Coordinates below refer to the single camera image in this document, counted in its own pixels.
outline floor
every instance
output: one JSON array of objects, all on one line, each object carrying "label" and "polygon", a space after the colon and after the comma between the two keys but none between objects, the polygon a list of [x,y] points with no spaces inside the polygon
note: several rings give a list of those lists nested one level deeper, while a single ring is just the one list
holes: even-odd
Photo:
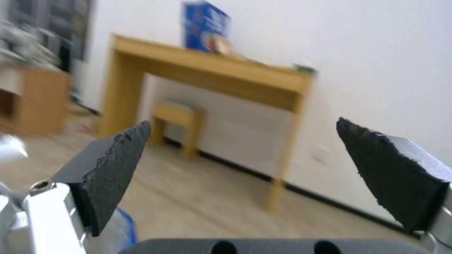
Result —
[{"label": "floor", "polygon": [[[47,179],[83,149],[93,118],[72,117],[63,134],[26,138],[29,157],[0,162],[0,180],[24,192]],[[417,240],[302,195],[285,192],[276,215],[264,210],[265,181],[195,158],[169,146],[146,148],[120,206],[134,218],[140,239],[378,238]]]}]

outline blue box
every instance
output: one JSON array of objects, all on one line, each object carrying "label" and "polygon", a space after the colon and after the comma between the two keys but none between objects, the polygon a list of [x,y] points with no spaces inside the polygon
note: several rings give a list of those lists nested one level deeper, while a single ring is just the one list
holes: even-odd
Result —
[{"label": "blue box", "polygon": [[208,2],[184,3],[185,47],[215,52],[213,38],[227,37],[229,23],[229,16]]}]

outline screw hole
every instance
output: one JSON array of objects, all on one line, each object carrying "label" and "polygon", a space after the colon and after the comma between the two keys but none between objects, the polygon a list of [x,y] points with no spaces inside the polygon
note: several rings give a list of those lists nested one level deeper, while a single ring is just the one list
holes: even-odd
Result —
[{"label": "screw hole", "polygon": [[211,254],[237,254],[234,244],[228,241],[217,242],[210,251]]},{"label": "screw hole", "polygon": [[319,241],[314,245],[315,254],[341,254],[338,246],[330,241]]},{"label": "screw hole", "polygon": [[47,188],[49,186],[49,181],[40,181],[35,183],[31,189],[33,190],[40,190],[40,189],[44,189]]}]

